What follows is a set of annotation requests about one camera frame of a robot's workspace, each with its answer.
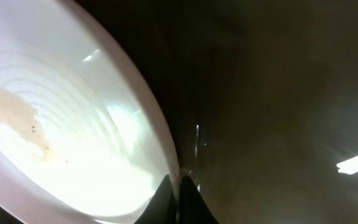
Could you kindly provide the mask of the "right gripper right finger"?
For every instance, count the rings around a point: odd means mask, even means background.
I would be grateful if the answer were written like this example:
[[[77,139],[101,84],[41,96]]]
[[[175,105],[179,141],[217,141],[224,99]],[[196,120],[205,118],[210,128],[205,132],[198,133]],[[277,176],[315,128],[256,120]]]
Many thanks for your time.
[[[180,224],[219,224],[187,175],[182,177],[180,184],[179,221]]]

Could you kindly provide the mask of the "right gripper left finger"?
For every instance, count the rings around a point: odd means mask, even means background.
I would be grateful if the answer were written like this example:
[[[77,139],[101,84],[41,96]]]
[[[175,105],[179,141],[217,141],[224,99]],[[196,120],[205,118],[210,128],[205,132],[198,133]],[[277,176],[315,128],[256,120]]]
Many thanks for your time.
[[[143,214],[134,224],[176,224],[177,206],[172,183],[166,175]]]

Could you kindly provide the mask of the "white plate top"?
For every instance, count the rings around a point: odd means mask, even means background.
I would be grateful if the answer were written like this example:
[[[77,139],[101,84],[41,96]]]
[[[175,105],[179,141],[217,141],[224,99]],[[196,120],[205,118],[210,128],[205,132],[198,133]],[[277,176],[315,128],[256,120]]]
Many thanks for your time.
[[[129,56],[74,1],[0,1],[0,206],[24,223],[134,223],[179,168]]]

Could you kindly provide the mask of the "brown plastic serving tray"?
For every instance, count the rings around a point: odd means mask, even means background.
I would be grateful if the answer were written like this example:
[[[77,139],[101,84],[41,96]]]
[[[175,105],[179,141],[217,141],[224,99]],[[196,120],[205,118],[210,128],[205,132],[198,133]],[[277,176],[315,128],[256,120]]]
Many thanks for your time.
[[[220,223],[358,223],[358,1],[81,1]]]

